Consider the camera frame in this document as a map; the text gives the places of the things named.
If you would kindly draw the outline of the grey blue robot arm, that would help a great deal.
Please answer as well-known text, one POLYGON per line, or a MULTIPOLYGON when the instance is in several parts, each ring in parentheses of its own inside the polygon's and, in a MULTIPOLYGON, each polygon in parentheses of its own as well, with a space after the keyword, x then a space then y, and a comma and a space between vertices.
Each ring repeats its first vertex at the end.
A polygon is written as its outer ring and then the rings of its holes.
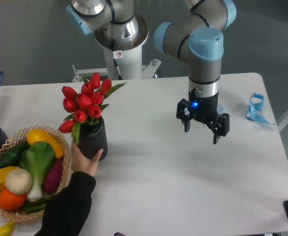
MULTIPOLYGON (((217 142, 230 129, 229 115, 218 114, 217 104, 224 53, 222 31, 235 20, 236 8, 231 0, 187 0, 185 4, 191 17, 181 24, 160 24, 154 45, 189 67, 188 99, 178 103, 176 117, 186 131, 191 120, 206 124, 217 142)), ((141 78, 142 46, 149 30, 132 0, 73 0, 66 13, 82 34, 93 34, 103 48, 109 78, 141 78)))

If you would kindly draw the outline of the person's bare hand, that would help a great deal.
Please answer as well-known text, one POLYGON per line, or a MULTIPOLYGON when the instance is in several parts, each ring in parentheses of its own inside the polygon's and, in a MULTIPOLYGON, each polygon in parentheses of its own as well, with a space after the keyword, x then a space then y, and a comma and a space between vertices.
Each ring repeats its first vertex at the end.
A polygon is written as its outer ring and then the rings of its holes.
POLYGON ((98 162, 103 153, 103 149, 98 150, 92 159, 86 158, 75 144, 74 140, 71 142, 71 169, 72 172, 83 172, 90 176, 95 176, 98 168, 98 162))

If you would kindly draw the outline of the black sleeved forearm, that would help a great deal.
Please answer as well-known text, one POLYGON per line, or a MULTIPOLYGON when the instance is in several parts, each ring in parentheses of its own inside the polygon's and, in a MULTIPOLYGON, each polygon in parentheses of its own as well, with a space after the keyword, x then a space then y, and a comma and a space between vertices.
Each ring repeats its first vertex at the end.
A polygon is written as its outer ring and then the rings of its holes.
POLYGON ((77 236, 89 215, 96 180, 84 172, 71 175, 67 187, 50 198, 37 236, 77 236))

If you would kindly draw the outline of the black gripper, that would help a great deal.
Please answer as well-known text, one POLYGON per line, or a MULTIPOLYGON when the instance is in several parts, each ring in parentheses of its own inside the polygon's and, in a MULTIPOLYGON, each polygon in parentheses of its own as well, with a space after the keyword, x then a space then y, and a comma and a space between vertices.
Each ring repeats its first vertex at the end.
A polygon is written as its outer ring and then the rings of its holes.
POLYGON ((181 99, 177 104, 176 118, 181 120, 184 131, 190 130, 190 121, 195 120, 207 125, 214 133, 213 144, 217 144, 221 136, 230 130, 230 116, 217 113, 218 94, 210 97, 198 97, 194 88, 189 92, 189 99, 181 99))

